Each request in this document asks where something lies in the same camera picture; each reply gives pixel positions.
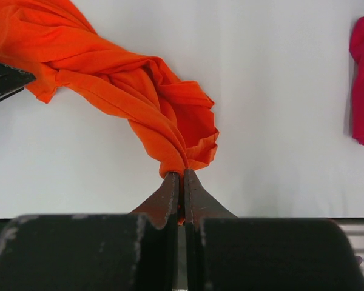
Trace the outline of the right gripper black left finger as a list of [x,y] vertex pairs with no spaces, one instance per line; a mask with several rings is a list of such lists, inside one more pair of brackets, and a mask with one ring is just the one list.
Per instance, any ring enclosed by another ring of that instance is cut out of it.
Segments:
[[0,290],[172,290],[180,177],[128,214],[22,215],[0,232]]

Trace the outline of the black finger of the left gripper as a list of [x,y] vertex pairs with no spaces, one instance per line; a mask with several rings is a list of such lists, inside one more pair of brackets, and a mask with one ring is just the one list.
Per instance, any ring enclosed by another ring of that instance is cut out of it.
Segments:
[[35,80],[30,72],[0,63],[0,102],[24,90]]

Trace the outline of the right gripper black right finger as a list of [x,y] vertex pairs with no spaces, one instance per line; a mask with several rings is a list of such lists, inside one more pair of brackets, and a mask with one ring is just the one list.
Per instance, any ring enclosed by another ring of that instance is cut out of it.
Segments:
[[189,290],[364,290],[364,276],[329,218],[239,218],[184,173]]

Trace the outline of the orange t shirt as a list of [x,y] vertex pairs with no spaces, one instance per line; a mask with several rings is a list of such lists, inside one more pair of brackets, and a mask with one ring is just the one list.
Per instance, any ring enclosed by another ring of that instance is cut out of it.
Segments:
[[70,1],[0,1],[0,62],[32,73],[42,102],[66,87],[127,119],[161,176],[214,160],[214,102],[199,84],[104,39]]

